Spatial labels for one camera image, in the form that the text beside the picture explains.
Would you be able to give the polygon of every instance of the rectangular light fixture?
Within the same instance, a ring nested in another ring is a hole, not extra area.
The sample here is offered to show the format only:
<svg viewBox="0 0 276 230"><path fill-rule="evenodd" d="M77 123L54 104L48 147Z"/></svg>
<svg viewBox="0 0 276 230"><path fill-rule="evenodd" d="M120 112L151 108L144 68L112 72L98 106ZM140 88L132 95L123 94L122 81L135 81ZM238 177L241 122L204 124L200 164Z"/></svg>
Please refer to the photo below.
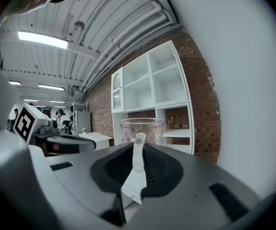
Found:
<svg viewBox="0 0 276 230"><path fill-rule="evenodd" d="M68 44L68 42L65 40L37 33L18 32L18 37L20 40L52 45L64 49L67 49Z"/></svg>
<svg viewBox="0 0 276 230"><path fill-rule="evenodd" d="M59 102L59 101L50 101L50 102L55 102L55 103L65 103L65 102Z"/></svg>
<svg viewBox="0 0 276 230"><path fill-rule="evenodd" d="M49 85L44 85L44 84L38 84L40 88L46 88L46 89L53 89L53 90L61 90L64 91L64 88L62 87L55 87L55 86L49 86Z"/></svg>
<svg viewBox="0 0 276 230"><path fill-rule="evenodd" d="M13 85L21 85L21 82L19 81L9 81L9 83Z"/></svg>

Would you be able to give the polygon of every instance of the ceiling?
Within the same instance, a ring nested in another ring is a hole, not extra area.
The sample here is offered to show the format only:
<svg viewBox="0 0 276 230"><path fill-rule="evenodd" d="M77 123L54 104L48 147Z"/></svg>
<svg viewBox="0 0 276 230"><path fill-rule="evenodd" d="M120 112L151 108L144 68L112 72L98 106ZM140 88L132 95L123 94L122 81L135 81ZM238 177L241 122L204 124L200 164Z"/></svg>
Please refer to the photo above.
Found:
<svg viewBox="0 0 276 230"><path fill-rule="evenodd" d="M156 1L160 9L155 11ZM177 21L167 0L65 0L8 18L0 29L4 74L21 82L20 99L80 101L109 64L138 41ZM67 49L20 41L29 31L69 41ZM39 88L58 86L65 91Z"/></svg>

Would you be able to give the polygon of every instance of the white cabinet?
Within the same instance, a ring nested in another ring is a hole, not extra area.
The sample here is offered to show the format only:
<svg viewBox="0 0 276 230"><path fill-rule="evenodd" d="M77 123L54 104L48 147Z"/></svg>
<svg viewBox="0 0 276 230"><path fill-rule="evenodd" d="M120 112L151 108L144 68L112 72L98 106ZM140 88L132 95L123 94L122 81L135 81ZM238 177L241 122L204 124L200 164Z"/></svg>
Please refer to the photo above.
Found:
<svg viewBox="0 0 276 230"><path fill-rule="evenodd" d="M123 68L111 76L111 113L124 112Z"/></svg>
<svg viewBox="0 0 276 230"><path fill-rule="evenodd" d="M120 139L119 122L126 113L155 109L156 117L165 121L165 110L187 107L189 129L166 129L165 146L193 154L194 124L187 80L172 43L163 43L122 67L111 79L111 112L115 144ZM190 145L167 144L168 137L189 138Z"/></svg>

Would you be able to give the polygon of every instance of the cup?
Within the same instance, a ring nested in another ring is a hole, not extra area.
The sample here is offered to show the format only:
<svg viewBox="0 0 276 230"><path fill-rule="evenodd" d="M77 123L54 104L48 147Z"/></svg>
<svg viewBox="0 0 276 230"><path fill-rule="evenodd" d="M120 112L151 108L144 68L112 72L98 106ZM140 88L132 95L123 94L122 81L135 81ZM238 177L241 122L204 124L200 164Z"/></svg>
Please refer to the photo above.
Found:
<svg viewBox="0 0 276 230"><path fill-rule="evenodd" d="M145 134L145 142L162 146L163 120L159 118L125 118L120 121L122 143L135 142Z"/></svg>

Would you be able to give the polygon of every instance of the brick wall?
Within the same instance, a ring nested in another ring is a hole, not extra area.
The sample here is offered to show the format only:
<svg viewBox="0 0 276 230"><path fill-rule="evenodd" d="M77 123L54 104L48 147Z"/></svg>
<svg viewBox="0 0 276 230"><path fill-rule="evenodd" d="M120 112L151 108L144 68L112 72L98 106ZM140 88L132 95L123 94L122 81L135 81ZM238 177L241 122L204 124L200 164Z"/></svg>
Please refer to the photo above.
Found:
<svg viewBox="0 0 276 230"><path fill-rule="evenodd" d="M92 130L113 137L110 102L111 74L150 49L169 40L173 41L179 54L191 95L195 126L194 154L211 162L216 162L220 150L221 125L219 103L214 90L215 85L198 47L181 27L162 34L129 54L87 93L86 100L91 111ZM184 109L168 110L166 112L167 128L172 126L173 128L185 128L188 125L188 118L183 117L186 111L187 109L185 111ZM130 117L141 117L142 115L152 117L155 116L155 112L130 114ZM189 141L188 139L170 138L168 142L188 144Z"/></svg>

